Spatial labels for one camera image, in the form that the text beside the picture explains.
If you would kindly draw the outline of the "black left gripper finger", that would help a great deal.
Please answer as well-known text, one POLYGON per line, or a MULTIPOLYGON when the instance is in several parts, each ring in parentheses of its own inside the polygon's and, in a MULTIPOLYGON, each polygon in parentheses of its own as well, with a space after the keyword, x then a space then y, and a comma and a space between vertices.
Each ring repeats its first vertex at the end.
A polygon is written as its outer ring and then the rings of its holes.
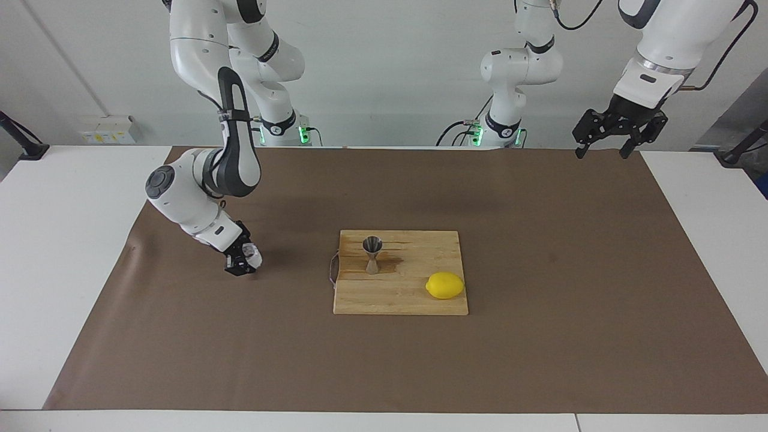
POLYGON ((598 113, 596 110, 588 109, 576 123, 572 136, 578 144, 574 151, 578 159, 585 157, 592 144, 614 135, 616 125, 606 127, 606 119, 612 120, 613 118, 598 113))
POLYGON ((629 129, 628 139, 619 150, 620 156, 627 159, 637 147, 655 142, 667 121, 668 117, 665 114, 656 114, 645 126, 632 125, 629 129))

